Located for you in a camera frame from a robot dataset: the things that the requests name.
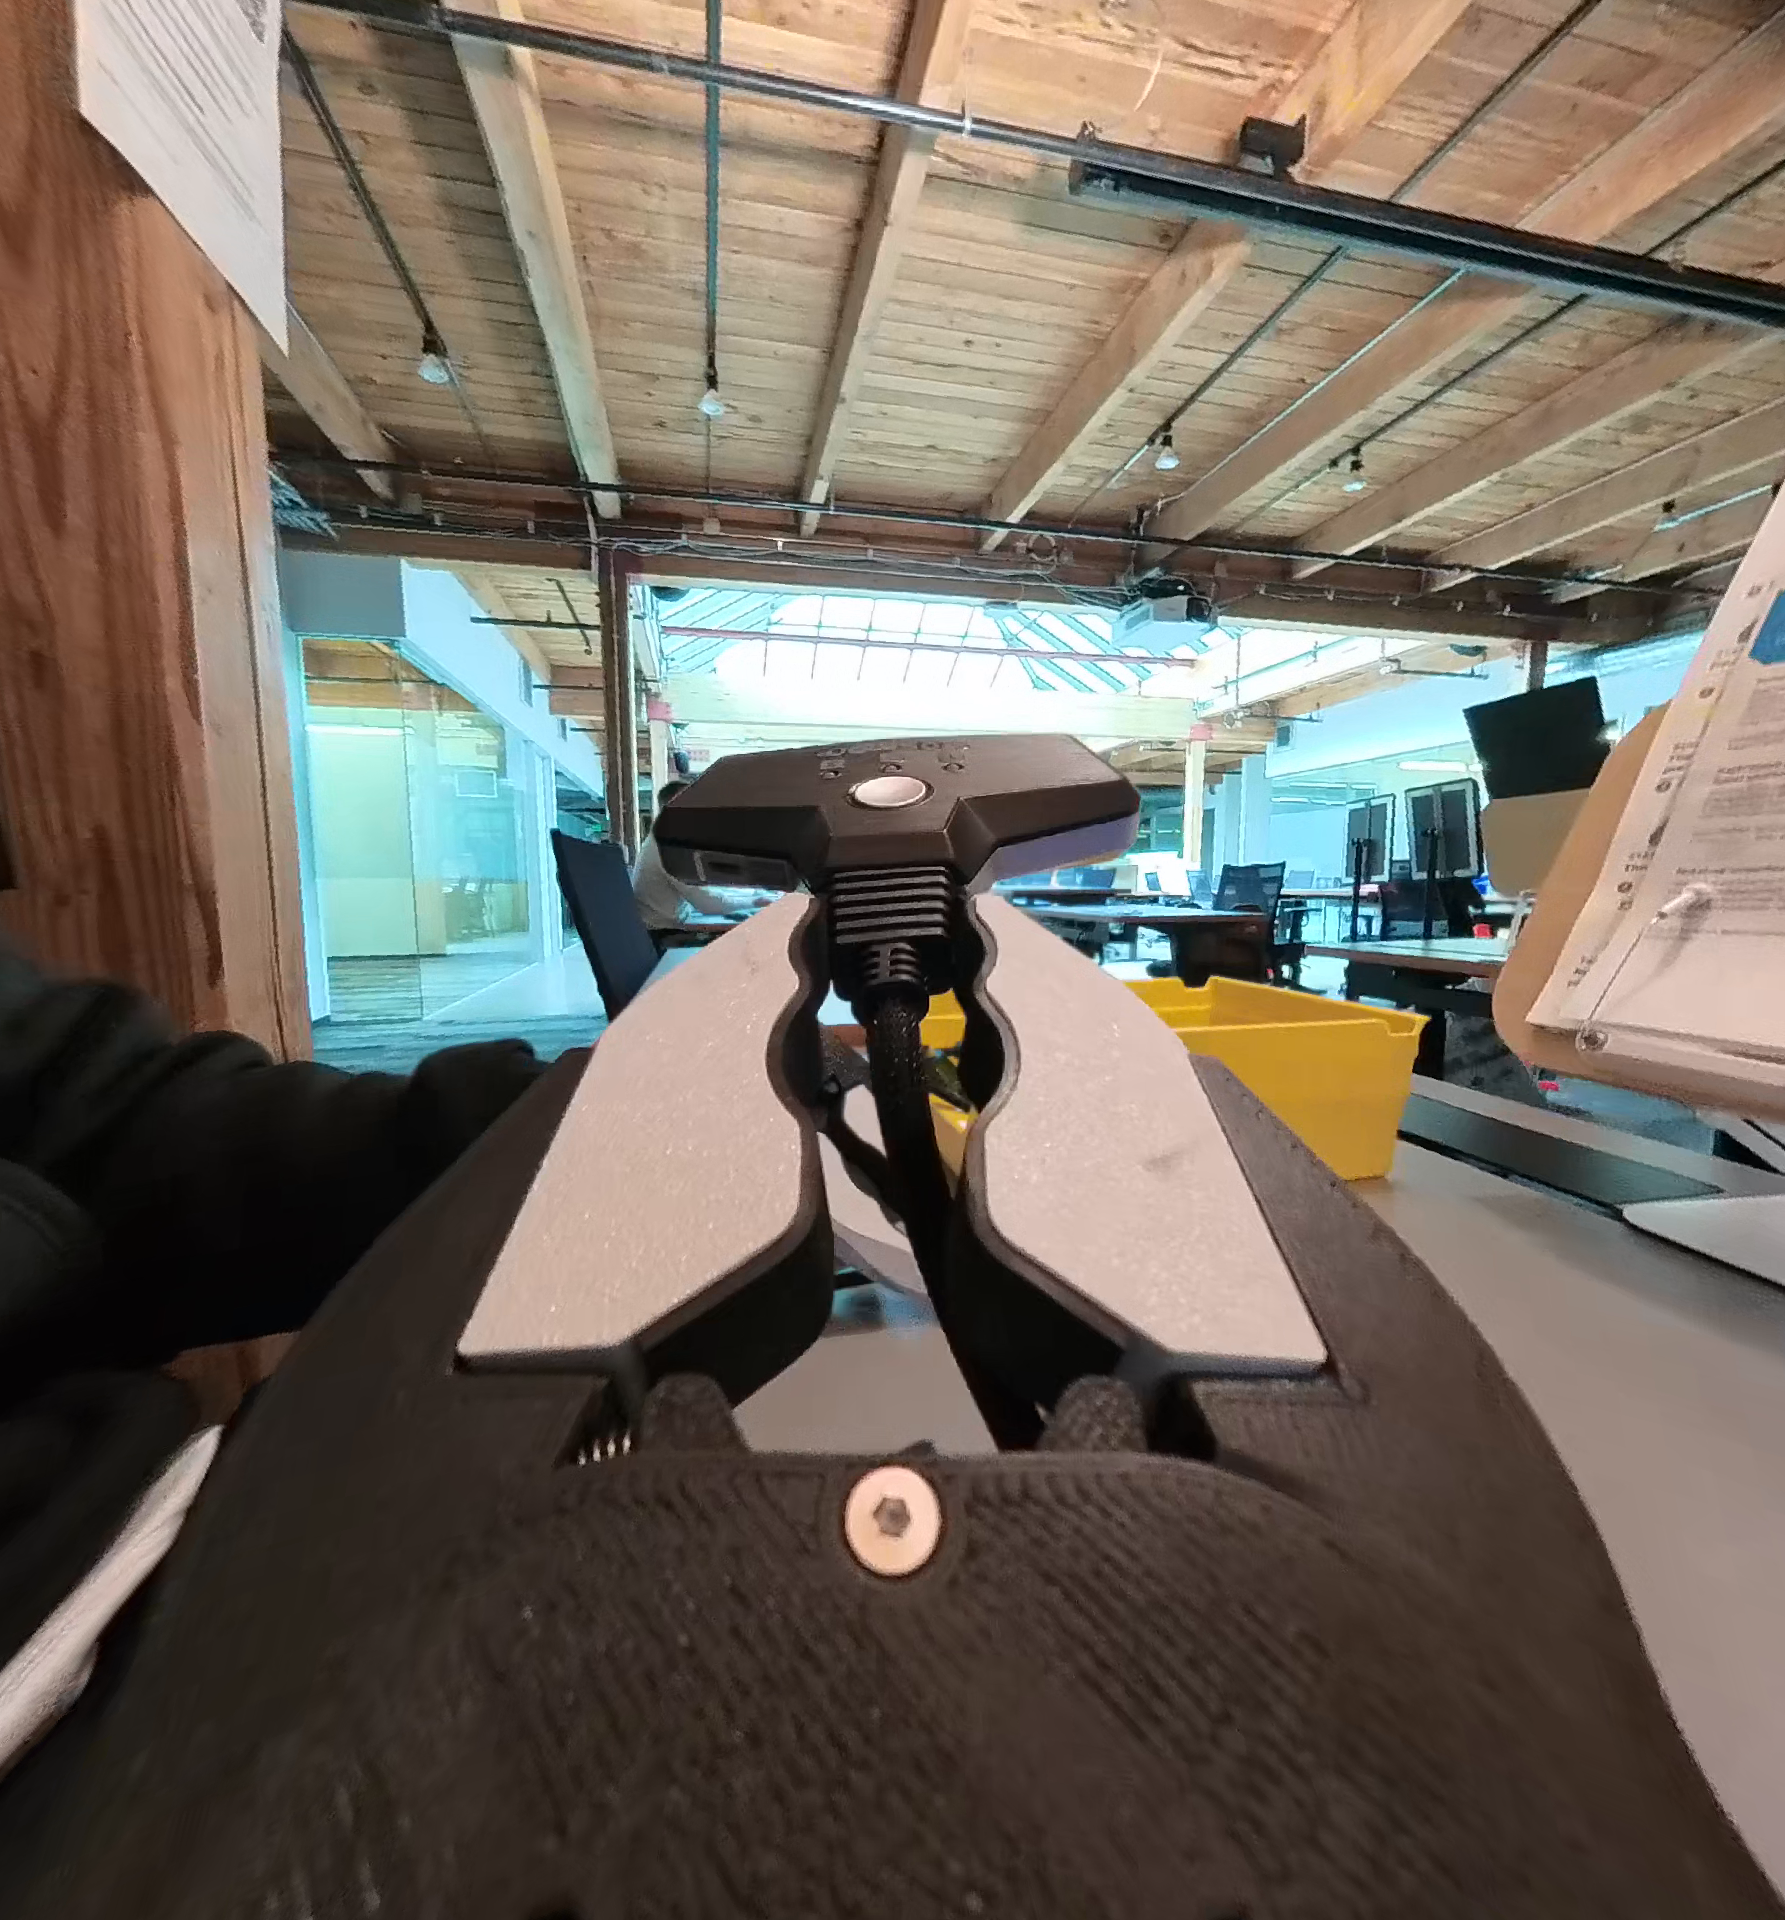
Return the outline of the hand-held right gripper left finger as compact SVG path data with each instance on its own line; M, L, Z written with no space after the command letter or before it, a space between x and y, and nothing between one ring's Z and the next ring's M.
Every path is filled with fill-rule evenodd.
M463 1369L752 1395L807 1352L835 1291L813 931L815 901L788 895L610 1021L459 1336Z

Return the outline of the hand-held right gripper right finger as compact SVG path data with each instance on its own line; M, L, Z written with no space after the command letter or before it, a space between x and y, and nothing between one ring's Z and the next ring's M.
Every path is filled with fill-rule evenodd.
M1184 1043L1123 982L980 895L965 1005L998 1040L963 1161L980 1255L1045 1301L1051 1391L1103 1367L1315 1380L1326 1342Z

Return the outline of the yellow plastic bin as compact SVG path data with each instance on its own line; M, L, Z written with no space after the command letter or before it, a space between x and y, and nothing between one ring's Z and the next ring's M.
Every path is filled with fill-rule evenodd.
M1197 988L1146 975L1117 985L1188 1053L1230 1070L1337 1177L1387 1173L1422 1016L1224 977Z

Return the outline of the hdmi switch box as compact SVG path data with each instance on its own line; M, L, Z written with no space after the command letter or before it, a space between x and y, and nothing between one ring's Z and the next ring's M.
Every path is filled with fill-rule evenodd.
M864 1007L952 988L975 893L1121 856L1138 818L1071 736L871 739L713 762L653 838L681 880L805 890L829 986Z

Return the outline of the black office chair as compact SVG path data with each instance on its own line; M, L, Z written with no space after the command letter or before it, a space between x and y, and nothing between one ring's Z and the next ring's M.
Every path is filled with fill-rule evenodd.
M623 852L610 841L548 833L563 905L608 1019L655 977L661 948L639 914Z

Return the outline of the wooden document stand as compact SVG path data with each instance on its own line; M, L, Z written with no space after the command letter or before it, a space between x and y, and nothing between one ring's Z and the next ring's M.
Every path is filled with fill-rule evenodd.
M1662 1068L1580 1055L1569 1038L1529 1019L1529 1005L1595 884L1599 857L1607 852L1665 708L1636 724L1604 765L1513 941L1494 995L1494 1018L1507 1046L1526 1065L1569 1070L1599 1086L1672 1098L1735 1136L1754 1139L1751 1151L1785 1176L1785 1088L1754 1086L1724 1073L1737 1070L1739 1061ZM1627 1207L1625 1221L1785 1291L1785 1194L1644 1203Z

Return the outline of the ceiling projector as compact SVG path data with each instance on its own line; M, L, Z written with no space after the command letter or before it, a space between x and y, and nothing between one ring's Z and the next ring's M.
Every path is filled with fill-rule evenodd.
M1147 582L1113 616L1113 645L1121 654L1172 655L1199 649L1217 627L1216 600L1178 577Z

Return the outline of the printed instruction sheet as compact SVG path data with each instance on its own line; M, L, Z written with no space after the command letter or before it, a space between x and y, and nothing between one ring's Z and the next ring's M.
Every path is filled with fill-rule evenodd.
M1785 1088L1785 481L1529 1019L1580 1055Z

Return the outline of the wooden pillar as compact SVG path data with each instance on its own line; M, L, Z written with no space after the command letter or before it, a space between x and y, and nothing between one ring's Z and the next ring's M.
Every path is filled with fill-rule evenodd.
M0 927L310 1051L254 324L0 3Z

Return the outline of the black ceiling track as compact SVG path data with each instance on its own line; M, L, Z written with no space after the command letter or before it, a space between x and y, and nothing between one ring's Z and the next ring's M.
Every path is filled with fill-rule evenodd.
M1071 196L1099 205L1226 222L1346 253L1389 253L1546 295L1785 334L1785 283L1768 277L1680 266L1096 137L1073 137L1063 150L1071 161Z

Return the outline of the white paper notice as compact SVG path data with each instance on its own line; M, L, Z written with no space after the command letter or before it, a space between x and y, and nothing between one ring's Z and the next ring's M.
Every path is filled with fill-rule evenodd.
M75 3L77 110L290 348L280 3Z

